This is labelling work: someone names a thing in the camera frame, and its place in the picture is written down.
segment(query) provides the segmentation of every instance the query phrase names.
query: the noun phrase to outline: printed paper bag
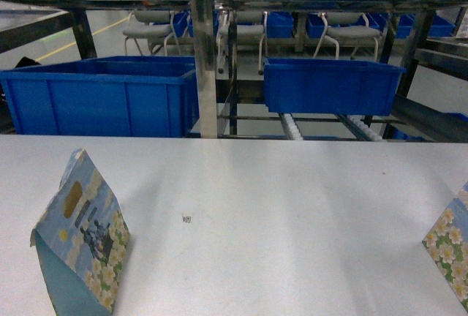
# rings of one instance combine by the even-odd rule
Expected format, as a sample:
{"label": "printed paper bag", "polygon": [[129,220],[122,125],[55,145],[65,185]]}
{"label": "printed paper bag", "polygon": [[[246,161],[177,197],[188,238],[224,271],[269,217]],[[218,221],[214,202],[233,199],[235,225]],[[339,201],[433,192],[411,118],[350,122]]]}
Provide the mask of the printed paper bag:
{"label": "printed paper bag", "polygon": [[112,190],[86,151],[75,151],[31,233],[57,315],[113,311],[128,240]]}
{"label": "printed paper bag", "polygon": [[468,311],[468,183],[453,199],[423,244]]}

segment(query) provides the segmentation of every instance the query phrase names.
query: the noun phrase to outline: white table surface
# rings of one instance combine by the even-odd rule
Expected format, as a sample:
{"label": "white table surface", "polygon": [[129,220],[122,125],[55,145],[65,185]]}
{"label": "white table surface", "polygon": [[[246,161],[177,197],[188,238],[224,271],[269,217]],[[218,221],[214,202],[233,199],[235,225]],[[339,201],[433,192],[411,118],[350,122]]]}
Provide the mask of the white table surface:
{"label": "white table surface", "polygon": [[78,147],[132,234],[116,316],[466,316],[420,241],[468,180],[468,145],[14,135],[1,316],[54,315],[29,235]]}

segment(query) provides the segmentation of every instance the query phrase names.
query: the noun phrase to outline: floral paper bag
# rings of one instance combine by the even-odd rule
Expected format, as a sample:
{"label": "floral paper bag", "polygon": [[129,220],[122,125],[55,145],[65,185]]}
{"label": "floral paper bag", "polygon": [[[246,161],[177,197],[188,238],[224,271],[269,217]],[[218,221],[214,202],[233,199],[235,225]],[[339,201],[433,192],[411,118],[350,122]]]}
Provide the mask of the floral paper bag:
{"label": "floral paper bag", "polygon": [[423,244],[468,311],[468,183],[453,199]]}
{"label": "floral paper bag", "polygon": [[86,151],[75,151],[31,233],[57,315],[113,311],[128,240],[112,190]]}

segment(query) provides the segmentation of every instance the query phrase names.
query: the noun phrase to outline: gray chair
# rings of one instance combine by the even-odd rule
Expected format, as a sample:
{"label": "gray chair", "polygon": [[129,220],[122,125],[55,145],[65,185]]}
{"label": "gray chair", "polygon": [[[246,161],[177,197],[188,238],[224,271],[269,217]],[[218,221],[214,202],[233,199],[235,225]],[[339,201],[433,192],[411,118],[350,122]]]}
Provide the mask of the gray chair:
{"label": "gray chair", "polygon": [[[315,49],[314,58],[319,53],[320,46],[323,40],[328,40],[335,44],[335,59],[339,59],[339,40],[342,39],[354,39],[358,41],[354,50],[351,53],[351,59],[354,59],[354,55],[358,51],[360,40],[374,39],[374,60],[377,60],[377,54],[379,51],[379,38],[381,37],[378,29],[369,27],[369,19],[366,14],[362,12],[321,12],[318,14],[322,18],[325,28],[323,29],[322,36],[320,37],[317,48]],[[344,27],[333,27],[333,25],[350,25],[357,23],[360,18],[363,18],[365,26],[344,26]]]}
{"label": "gray chair", "polygon": [[[122,32],[125,36],[125,55],[127,55],[127,40],[134,40],[137,45],[138,51],[141,55],[140,45],[137,40],[147,40],[148,49],[151,55],[155,54],[154,48],[156,43],[154,40],[157,38],[164,39],[164,54],[167,56],[167,41],[174,38],[175,44],[179,54],[181,54],[181,47],[178,44],[176,32],[174,30],[174,11],[168,10],[135,10],[129,16],[129,25]],[[132,22],[132,17],[142,24]]]}
{"label": "gray chair", "polygon": [[[265,54],[268,55],[268,41],[266,39],[267,12],[237,12],[237,37],[238,38],[256,38],[259,40],[258,48],[258,73],[263,74],[262,51],[263,41],[265,41]],[[216,35],[218,45],[218,72],[224,72],[224,64],[227,55],[227,32],[229,30],[228,14],[220,15],[219,30]]]}

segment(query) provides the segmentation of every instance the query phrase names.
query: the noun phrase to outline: gray floor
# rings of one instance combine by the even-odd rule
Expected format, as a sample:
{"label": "gray floor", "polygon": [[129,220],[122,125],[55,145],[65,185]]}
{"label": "gray floor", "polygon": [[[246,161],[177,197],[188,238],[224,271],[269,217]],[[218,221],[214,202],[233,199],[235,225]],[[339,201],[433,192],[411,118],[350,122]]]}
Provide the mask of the gray floor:
{"label": "gray floor", "polygon": [[[122,30],[128,24],[125,18],[127,11],[89,11],[88,19],[91,30],[94,32],[94,42],[98,57],[124,55],[124,36]],[[67,29],[60,33],[38,40],[36,42],[16,48],[1,54],[0,69],[11,69],[18,61],[27,56],[38,60],[41,64],[55,64],[59,62],[75,61],[80,59],[72,30]],[[144,54],[149,54],[148,48],[142,41],[140,46]],[[139,55],[133,42],[128,43],[129,55]],[[401,49],[395,49],[390,63],[398,66],[401,62],[399,55]],[[348,59],[349,51],[342,53],[343,59]],[[175,47],[170,47],[170,55],[176,55]],[[183,46],[183,54],[193,54],[190,46]],[[311,56],[313,51],[307,48],[304,56]],[[330,49],[321,51],[320,58],[333,58],[334,52]],[[290,49],[270,49],[271,56],[296,56]],[[253,47],[240,47],[238,54],[239,78],[261,78],[257,74],[257,50]],[[361,50],[358,59],[372,59],[370,50]],[[226,72],[218,77],[226,77]],[[459,112],[468,114],[468,83],[458,78],[452,78],[442,73],[424,67],[418,67],[412,84],[409,98],[428,105],[443,112]],[[239,105],[238,113],[245,116],[277,116],[269,113],[264,105]],[[304,135],[331,136],[351,138],[351,133],[340,124],[299,123]],[[380,125],[373,126],[376,132]],[[238,133],[242,135],[283,135],[281,124],[278,121],[239,121]]]}

